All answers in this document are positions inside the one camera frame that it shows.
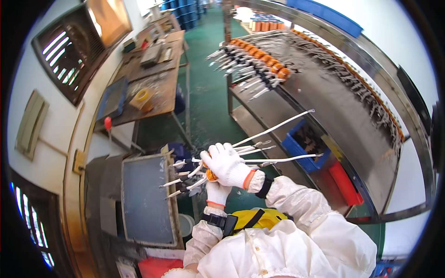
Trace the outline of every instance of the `metal pole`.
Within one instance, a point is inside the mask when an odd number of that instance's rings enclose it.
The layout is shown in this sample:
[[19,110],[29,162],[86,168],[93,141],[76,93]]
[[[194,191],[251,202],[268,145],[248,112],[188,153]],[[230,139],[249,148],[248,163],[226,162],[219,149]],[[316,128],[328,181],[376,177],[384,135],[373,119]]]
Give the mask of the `metal pole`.
[[224,40],[229,43],[232,37],[230,20],[232,18],[230,10],[233,8],[233,0],[222,0],[222,16],[224,18]]
[[227,108],[229,110],[229,115],[233,115],[233,98],[232,98],[232,74],[229,73],[226,77],[227,81]]

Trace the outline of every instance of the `copper coil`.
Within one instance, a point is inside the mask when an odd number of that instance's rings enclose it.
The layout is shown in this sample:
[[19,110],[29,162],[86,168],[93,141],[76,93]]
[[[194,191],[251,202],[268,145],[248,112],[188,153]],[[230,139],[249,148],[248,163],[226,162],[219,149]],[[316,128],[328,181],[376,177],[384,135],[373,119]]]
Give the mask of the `copper coil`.
[[254,48],[254,47],[255,47],[254,45],[249,44],[248,46],[246,46],[246,47],[244,48],[244,50],[246,50],[246,51],[248,52],[249,50],[251,50],[251,49]]
[[282,68],[278,73],[282,73],[284,75],[289,75],[291,71],[288,68]]
[[206,175],[207,175],[207,180],[209,181],[216,181],[218,179],[215,173],[213,173],[210,169],[207,169]]
[[273,66],[272,68],[271,68],[271,73],[275,73],[275,74],[277,74],[279,72],[279,70],[275,67],[275,66]]
[[263,61],[264,63],[267,63],[271,58],[272,58],[272,56],[267,54],[261,58],[261,61]]
[[258,51],[258,48],[252,48],[251,50],[249,50],[249,54],[250,55],[254,55],[256,52]]
[[279,73],[277,74],[277,77],[278,77],[279,79],[285,79],[285,80],[287,80],[288,75],[287,75],[287,74],[284,74],[284,73],[282,73],[282,72],[279,72]]
[[255,59],[259,59],[259,58],[263,57],[264,55],[266,55],[266,53],[264,51],[260,50],[260,51],[257,51],[253,57]]
[[269,68],[271,68],[273,65],[275,65],[276,63],[278,63],[278,60],[277,59],[270,59],[268,62],[267,62],[267,66],[269,67]]

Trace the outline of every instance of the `red container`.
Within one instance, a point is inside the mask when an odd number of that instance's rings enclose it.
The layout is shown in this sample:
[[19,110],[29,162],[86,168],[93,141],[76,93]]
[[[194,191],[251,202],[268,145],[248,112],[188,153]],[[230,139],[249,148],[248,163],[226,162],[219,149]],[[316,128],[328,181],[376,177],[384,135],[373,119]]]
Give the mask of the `red container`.
[[336,162],[329,168],[329,173],[334,178],[341,194],[343,195],[348,205],[361,205],[363,204],[363,198],[360,193],[356,192],[354,185],[344,171],[340,162]]

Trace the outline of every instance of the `electrical box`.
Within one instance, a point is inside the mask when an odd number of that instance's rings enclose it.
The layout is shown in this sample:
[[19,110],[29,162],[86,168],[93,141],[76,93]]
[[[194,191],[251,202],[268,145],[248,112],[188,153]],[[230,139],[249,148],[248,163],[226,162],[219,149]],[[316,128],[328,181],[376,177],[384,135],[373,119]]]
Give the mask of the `electrical box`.
[[26,105],[19,132],[17,133],[15,149],[27,159],[33,160],[34,151],[39,138],[40,129],[48,112],[49,103],[34,90]]

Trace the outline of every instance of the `hand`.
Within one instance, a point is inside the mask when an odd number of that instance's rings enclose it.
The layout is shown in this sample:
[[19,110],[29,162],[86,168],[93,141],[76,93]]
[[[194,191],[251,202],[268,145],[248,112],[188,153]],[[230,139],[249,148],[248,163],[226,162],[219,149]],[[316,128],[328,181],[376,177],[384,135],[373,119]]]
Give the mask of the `hand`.
[[246,189],[245,181],[250,173],[255,172],[243,163],[230,143],[216,143],[209,147],[209,152],[201,152],[201,159],[218,177],[218,182],[222,186],[236,186]]
[[223,207],[226,206],[227,196],[229,196],[229,193],[232,190],[231,186],[222,186],[217,181],[208,181],[206,189],[208,203],[222,205]]

